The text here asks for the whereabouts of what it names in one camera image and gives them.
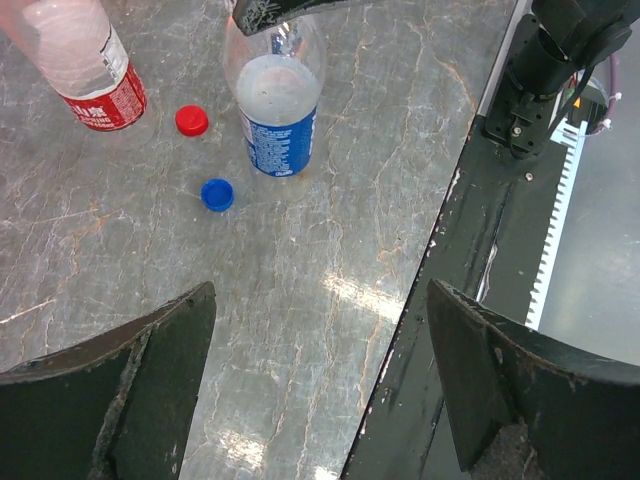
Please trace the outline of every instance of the blue bottle label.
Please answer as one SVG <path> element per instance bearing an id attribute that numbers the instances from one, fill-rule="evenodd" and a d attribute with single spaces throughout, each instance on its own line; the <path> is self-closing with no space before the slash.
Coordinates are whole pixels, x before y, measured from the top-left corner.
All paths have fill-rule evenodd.
<path id="1" fill-rule="evenodd" d="M 311 159 L 316 108 L 291 125 L 262 125 L 240 112 L 249 159 L 254 167 L 272 177 L 300 173 Z"/>

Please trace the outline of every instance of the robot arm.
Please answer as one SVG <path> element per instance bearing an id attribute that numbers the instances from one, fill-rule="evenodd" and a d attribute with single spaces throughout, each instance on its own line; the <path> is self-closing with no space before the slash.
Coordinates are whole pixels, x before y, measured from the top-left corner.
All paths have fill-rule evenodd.
<path id="1" fill-rule="evenodd" d="M 238 0 L 233 18 L 245 35 L 300 15 L 351 7 L 370 0 Z M 571 76 L 593 68 L 624 46 L 640 18 L 640 0 L 533 0 L 538 28 L 505 67 L 487 115 L 486 136 L 516 158 L 537 154 L 571 104 L 551 121 L 557 95 Z"/>

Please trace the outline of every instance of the black metal bracket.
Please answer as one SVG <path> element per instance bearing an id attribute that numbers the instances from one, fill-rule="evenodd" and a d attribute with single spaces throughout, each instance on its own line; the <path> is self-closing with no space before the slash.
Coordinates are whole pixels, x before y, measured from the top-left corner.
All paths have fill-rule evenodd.
<path id="1" fill-rule="evenodd" d="M 213 285 L 0 374 L 0 478 L 175 480 L 209 351 Z"/>
<path id="2" fill-rule="evenodd" d="M 526 93 L 513 75 L 514 61 L 529 42 L 538 41 L 539 29 L 533 15 L 525 15 L 520 21 L 485 125 L 487 138 L 520 153 L 533 152 L 546 140 L 557 97 L 556 94 L 536 97 Z"/>
<path id="3" fill-rule="evenodd" d="M 431 338 L 462 470 L 495 480 L 625 480 L 640 472 L 640 367 L 600 357 L 490 311 L 454 288 L 428 288 Z M 530 454 L 504 469 L 514 445 L 490 450 L 521 422 Z"/>

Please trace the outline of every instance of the gray marble surface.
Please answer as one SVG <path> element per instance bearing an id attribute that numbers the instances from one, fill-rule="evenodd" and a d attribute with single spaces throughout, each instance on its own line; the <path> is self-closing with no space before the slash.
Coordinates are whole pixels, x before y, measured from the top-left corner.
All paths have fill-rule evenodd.
<path id="1" fill-rule="evenodd" d="M 511 0 L 327 12 L 318 132 L 296 203 L 252 192 L 207 0 L 106 0 L 160 115 L 103 148 L 0 37 L 0 370 L 131 320 L 203 280 L 218 318 L 181 478 L 337 478 L 498 50 Z M 200 138 L 175 131 L 206 107 Z M 213 214 L 198 191 L 230 179 Z"/>

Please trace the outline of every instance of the plastic bottle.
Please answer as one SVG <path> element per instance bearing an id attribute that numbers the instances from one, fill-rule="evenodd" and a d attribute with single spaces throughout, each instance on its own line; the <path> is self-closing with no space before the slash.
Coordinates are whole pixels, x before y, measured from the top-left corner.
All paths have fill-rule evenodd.
<path id="1" fill-rule="evenodd" d="M 147 143 L 156 118 L 100 0 L 2 0 L 0 26 L 102 143 Z"/>
<path id="2" fill-rule="evenodd" d="M 324 156 L 314 131 L 327 47 L 315 19 L 298 17 L 245 37 L 230 17 L 223 64 L 259 193 L 300 199 Z"/>

